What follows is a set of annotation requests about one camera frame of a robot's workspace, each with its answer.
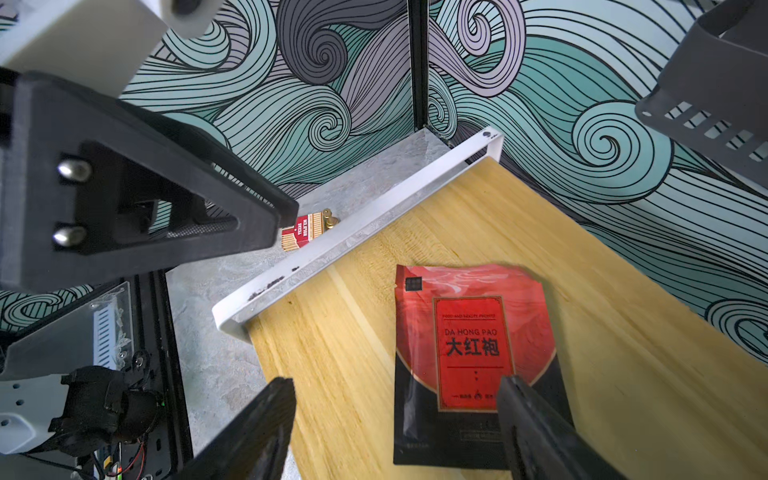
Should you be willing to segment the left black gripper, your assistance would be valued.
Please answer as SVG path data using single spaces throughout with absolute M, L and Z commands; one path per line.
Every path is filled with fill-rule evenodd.
M 203 130 L 63 79 L 1 71 L 1 285 L 95 283 L 93 261 L 271 247 L 298 203 Z

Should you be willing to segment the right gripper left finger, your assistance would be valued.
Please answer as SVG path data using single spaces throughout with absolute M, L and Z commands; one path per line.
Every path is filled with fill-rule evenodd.
M 279 479 L 282 477 L 297 400 L 294 381 L 277 377 L 173 474 L 174 479 Z

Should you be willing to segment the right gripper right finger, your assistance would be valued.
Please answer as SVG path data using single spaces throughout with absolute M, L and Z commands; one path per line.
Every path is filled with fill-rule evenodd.
M 501 379 L 497 413 L 514 479 L 624 477 L 520 377 Z

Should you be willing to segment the red tea bag top shelf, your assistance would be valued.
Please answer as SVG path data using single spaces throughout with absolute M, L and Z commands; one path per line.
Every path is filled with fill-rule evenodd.
M 506 469 L 497 392 L 507 376 L 572 419 L 544 289 L 527 271 L 400 265 L 394 295 L 395 464 Z

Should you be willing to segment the white wooden two-tier shelf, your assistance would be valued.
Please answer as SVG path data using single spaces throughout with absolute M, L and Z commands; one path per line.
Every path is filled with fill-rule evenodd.
M 763 479 L 767 369 L 500 164 L 487 130 L 213 308 L 295 386 L 305 479 Z

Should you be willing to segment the red beige packet on floor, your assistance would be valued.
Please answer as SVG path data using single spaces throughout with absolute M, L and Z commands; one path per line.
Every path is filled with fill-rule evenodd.
M 286 252 L 303 248 L 338 223 L 330 209 L 299 216 L 293 226 L 281 231 L 281 247 Z

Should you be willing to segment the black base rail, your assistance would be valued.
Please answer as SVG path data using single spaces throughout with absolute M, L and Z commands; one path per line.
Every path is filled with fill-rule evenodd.
M 169 479 L 193 457 L 183 380 L 162 270 L 130 279 L 134 346 L 142 352 L 142 386 L 160 395 L 161 415 L 144 442 L 143 479 Z

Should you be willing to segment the black perforated wall tray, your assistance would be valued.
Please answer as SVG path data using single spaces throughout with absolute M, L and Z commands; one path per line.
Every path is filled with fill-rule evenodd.
M 646 126 L 767 186 L 767 4 L 724 1 L 691 26 L 649 95 Z

